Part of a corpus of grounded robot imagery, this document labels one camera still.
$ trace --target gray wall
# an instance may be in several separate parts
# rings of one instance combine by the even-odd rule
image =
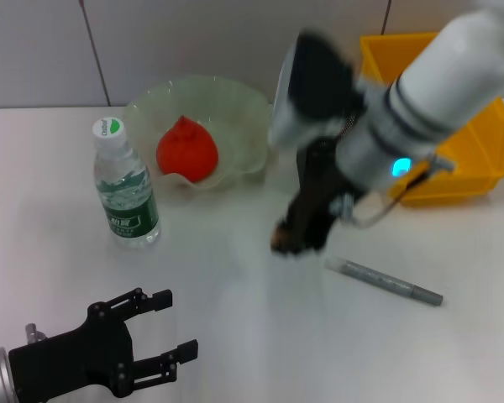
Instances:
[[[303,26],[358,62],[388,0],[85,0],[112,105],[167,77],[229,76],[273,96]],[[386,33],[438,30],[472,0],[391,0]],[[0,0],[0,107],[105,106],[79,0]]]

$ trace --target glass bowl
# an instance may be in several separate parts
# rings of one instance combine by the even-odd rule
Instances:
[[[157,144],[181,115],[200,123],[217,145],[217,168],[202,181],[192,183],[178,174],[163,175],[157,165]],[[154,185],[175,181],[207,190],[264,168],[270,115],[267,98],[238,81],[188,76],[164,82],[134,99],[125,108],[123,121]]]

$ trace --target white tabletop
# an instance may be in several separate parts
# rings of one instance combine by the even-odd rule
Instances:
[[[26,323],[52,336],[80,325],[95,301],[170,288],[174,307],[130,321],[135,358],[192,338],[199,358],[175,384],[125,401],[504,401],[504,180],[468,206],[398,208],[365,231],[337,226],[320,256],[282,259],[270,233],[297,175],[281,159],[265,183],[157,190],[163,237],[126,252],[92,183],[92,123],[120,112],[0,110],[0,346],[23,345]],[[444,294],[444,304],[324,270],[334,255]],[[61,401],[113,397],[93,386]]]

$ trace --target bottle cap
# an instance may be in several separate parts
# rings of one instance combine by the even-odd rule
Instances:
[[[127,143],[127,134],[121,119],[112,117],[99,119],[92,130],[97,149],[119,149]]]

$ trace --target water bottle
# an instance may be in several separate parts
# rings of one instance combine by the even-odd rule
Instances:
[[[127,248],[148,246],[160,234],[150,173],[129,146],[120,119],[99,119],[93,125],[93,136],[95,186],[113,237]]]

